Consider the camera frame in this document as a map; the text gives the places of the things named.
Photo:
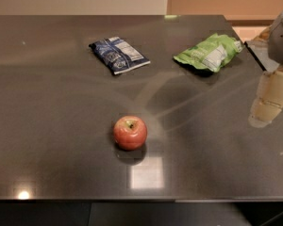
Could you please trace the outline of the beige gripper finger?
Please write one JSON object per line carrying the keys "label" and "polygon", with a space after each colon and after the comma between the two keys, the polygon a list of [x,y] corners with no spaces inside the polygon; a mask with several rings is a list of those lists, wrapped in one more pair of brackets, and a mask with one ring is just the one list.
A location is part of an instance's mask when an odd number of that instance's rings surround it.
{"label": "beige gripper finger", "polygon": [[249,116],[255,128],[270,124],[283,109],[283,69],[264,72],[258,83],[257,97]]}

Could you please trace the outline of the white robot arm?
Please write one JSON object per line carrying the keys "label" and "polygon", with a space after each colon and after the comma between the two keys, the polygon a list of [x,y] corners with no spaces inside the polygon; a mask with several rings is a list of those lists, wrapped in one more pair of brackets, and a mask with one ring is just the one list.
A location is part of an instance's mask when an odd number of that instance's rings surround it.
{"label": "white robot arm", "polygon": [[273,72],[264,72],[260,77],[257,97],[248,119],[255,128],[270,124],[283,109],[283,10],[271,25],[267,52],[268,57],[279,66]]}

